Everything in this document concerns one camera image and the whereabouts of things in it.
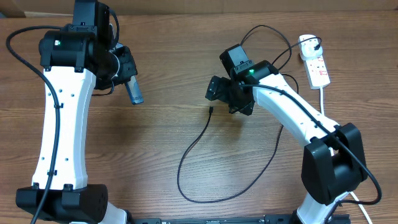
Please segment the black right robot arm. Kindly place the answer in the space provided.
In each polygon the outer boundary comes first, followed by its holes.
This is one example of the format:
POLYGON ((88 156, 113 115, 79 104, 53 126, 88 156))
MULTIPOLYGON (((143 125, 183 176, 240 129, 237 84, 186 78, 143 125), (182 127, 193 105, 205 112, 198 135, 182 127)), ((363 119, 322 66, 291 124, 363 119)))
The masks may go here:
POLYGON ((250 115, 254 105, 266 109, 303 147, 301 179, 307 190, 293 221, 333 223, 338 206, 369 176, 359 129, 339 125, 313 108, 267 60, 254 63, 241 45, 220 55, 227 77, 214 76, 206 98, 228 104, 229 113, 250 115))

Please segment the black Samsung Galaxy smartphone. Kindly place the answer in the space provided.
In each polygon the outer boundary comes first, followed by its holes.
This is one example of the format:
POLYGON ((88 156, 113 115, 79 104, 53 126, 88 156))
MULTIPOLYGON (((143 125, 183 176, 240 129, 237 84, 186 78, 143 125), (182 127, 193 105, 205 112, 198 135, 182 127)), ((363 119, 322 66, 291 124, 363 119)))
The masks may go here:
POLYGON ((129 95, 130 101, 133 105, 141 104, 144 102, 144 98, 142 96, 139 84, 135 76, 132 76, 131 79, 125 83, 125 87, 129 95))

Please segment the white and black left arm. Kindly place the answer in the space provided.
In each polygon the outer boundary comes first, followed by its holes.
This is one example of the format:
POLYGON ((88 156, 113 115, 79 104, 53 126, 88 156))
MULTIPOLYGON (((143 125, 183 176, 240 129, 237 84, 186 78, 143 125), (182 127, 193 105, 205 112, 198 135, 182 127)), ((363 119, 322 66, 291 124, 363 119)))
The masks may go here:
POLYGON ((46 26, 40 40, 45 115, 37 167, 16 205, 37 220, 57 223, 132 223, 108 200, 103 184, 89 184, 85 162, 87 117, 94 96, 124 85, 133 104, 143 102, 129 48, 119 42, 115 12, 98 1, 76 1, 73 20, 46 26))

